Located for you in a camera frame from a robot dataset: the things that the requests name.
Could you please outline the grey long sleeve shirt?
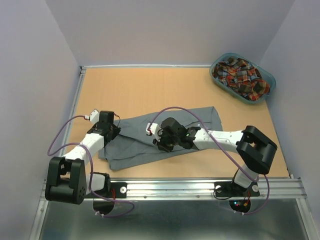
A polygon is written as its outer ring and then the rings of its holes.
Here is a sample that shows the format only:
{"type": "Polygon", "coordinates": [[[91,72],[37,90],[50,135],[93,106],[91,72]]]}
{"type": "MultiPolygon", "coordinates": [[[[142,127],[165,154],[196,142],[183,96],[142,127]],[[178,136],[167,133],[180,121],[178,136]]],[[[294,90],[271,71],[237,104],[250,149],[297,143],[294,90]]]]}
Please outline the grey long sleeve shirt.
{"type": "MultiPolygon", "coordinates": [[[[222,131],[222,122],[217,110],[213,107],[190,109],[197,115],[209,130],[222,131]]],[[[153,144],[153,138],[145,133],[147,124],[155,117],[157,112],[127,118],[120,121],[120,133],[103,149],[99,150],[98,158],[106,160],[109,168],[119,171],[130,167],[152,163],[171,157],[196,152],[175,146],[173,151],[161,151],[153,144]]],[[[156,118],[160,124],[167,118],[176,119],[184,127],[202,127],[201,123],[190,113],[183,110],[169,110],[156,118]]]]}

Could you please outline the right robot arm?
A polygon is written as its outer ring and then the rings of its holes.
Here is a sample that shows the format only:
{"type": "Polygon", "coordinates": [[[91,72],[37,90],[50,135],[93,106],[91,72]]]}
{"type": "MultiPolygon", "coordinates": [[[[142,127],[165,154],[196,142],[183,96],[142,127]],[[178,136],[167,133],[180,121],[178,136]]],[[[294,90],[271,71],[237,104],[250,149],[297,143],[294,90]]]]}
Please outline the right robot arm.
{"type": "Polygon", "coordinates": [[[180,146],[186,150],[218,149],[228,155],[237,153],[243,160],[229,186],[221,186],[220,193],[231,197],[242,195],[259,175],[270,172],[278,146],[258,128],[248,125],[244,130],[216,131],[204,127],[184,127],[172,117],[161,124],[149,123],[146,134],[153,136],[159,150],[172,152],[180,146]]]}

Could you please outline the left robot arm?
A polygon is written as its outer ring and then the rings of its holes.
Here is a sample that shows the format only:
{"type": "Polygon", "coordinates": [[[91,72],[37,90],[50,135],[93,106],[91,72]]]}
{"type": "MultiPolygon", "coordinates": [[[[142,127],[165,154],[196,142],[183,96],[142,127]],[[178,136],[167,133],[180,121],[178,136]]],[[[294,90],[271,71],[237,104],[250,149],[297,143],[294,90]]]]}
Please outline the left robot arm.
{"type": "Polygon", "coordinates": [[[92,157],[120,133],[121,128],[114,124],[113,111],[93,110],[90,115],[81,117],[93,126],[79,143],[70,143],[74,148],[62,156],[52,156],[49,162],[45,186],[48,201],[81,204],[92,191],[100,197],[115,192],[111,190],[111,179],[107,173],[93,171],[92,157]]]}

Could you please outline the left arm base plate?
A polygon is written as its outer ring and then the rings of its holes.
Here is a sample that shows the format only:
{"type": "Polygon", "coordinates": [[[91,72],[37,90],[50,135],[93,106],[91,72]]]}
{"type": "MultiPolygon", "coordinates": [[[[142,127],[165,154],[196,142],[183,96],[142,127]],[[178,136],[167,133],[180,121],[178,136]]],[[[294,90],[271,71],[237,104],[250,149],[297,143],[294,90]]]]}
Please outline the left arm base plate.
{"type": "Polygon", "coordinates": [[[127,197],[126,182],[111,182],[107,183],[103,189],[95,190],[94,192],[105,198],[125,199],[127,197]]]}

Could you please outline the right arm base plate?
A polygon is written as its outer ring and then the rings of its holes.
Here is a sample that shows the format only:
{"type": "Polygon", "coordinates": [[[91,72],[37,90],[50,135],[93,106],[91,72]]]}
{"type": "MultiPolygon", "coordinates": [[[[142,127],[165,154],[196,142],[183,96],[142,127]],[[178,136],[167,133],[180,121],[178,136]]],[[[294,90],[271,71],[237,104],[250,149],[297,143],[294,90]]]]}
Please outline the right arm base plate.
{"type": "Polygon", "coordinates": [[[217,181],[214,183],[215,196],[220,198],[259,197],[258,184],[253,182],[249,187],[242,187],[233,181],[217,181]]]}

